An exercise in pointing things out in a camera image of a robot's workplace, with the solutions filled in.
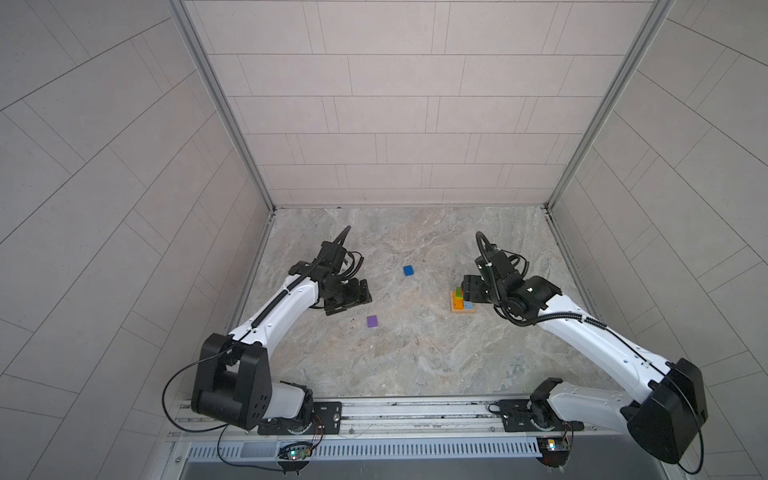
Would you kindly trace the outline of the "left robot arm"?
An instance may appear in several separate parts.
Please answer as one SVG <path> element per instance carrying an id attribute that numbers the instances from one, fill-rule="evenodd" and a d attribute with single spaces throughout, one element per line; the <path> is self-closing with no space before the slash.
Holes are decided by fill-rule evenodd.
<path id="1" fill-rule="evenodd" d="M 355 277 L 364 257 L 344 241 L 350 229 L 321 245 L 312 262 L 293 265 L 278 291 L 227 335 L 210 335 L 201 348 L 191 397 L 193 412 L 243 430 L 264 423 L 298 432 L 313 421 L 313 393 L 271 378 L 270 355 L 307 310 L 334 315 L 372 301 Z"/>

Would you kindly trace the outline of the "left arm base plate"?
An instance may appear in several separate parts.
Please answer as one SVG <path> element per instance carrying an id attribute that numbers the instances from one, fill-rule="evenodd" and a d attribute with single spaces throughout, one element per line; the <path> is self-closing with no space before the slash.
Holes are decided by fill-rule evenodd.
<path id="1" fill-rule="evenodd" d="M 274 418 L 263 421 L 257 428 L 259 435 L 335 435 L 340 432 L 343 404 L 341 402 L 314 402 L 312 411 L 306 407 L 295 419 Z"/>

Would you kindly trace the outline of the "natural wood block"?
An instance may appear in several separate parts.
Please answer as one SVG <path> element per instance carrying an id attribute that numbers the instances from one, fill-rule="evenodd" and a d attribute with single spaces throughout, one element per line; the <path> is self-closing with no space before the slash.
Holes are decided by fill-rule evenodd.
<path id="1" fill-rule="evenodd" d="M 453 303 L 453 301 L 452 301 L 452 300 L 453 300 L 453 298 L 454 298 L 454 297 L 455 297 L 455 290 L 454 290 L 454 291 L 452 291 L 452 292 L 451 292 L 451 294 L 450 294 L 450 299 L 451 299 L 451 311 L 452 311 L 453 313 L 458 313 L 458 314 L 473 314 L 473 313 L 475 313 L 475 312 L 476 312 L 476 308 L 475 308 L 474 310 L 470 310 L 470 311 L 465 311 L 464 309 L 463 309 L 462 311 L 456 311 L 456 310 L 454 310 L 454 309 L 453 309 L 453 306 L 452 306 L 452 303 Z"/>

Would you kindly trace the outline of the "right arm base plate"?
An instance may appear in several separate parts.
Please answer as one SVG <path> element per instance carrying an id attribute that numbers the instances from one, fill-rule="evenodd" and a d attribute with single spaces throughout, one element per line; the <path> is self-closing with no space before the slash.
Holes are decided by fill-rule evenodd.
<path id="1" fill-rule="evenodd" d="M 584 430 L 583 422 L 561 420 L 547 401 L 503 399 L 490 405 L 488 411 L 501 418 L 504 430 L 508 433 L 550 434 Z"/>

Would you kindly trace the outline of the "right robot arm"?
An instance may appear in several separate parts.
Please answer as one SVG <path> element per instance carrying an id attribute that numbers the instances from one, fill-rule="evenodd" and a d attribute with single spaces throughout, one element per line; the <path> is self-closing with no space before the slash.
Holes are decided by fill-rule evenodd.
<path id="1" fill-rule="evenodd" d="M 489 304 L 516 327 L 540 327 L 599 366 L 619 385 L 608 391 L 544 380 L 521 407 L 498 404 L 493 413 L 540 431 L 562 432 L 571 446 L 578 422 L 629 435 L 645 452 L 680 464 L 693 442 L 704 441 L 708 419 L 703 376 L 685 358 L 669 361 L 630 341 L 581 308 L 541 276 L 528 273 L 520 254 L 476 236 L 479 272 L 464 277 L 462 297 Z"/>

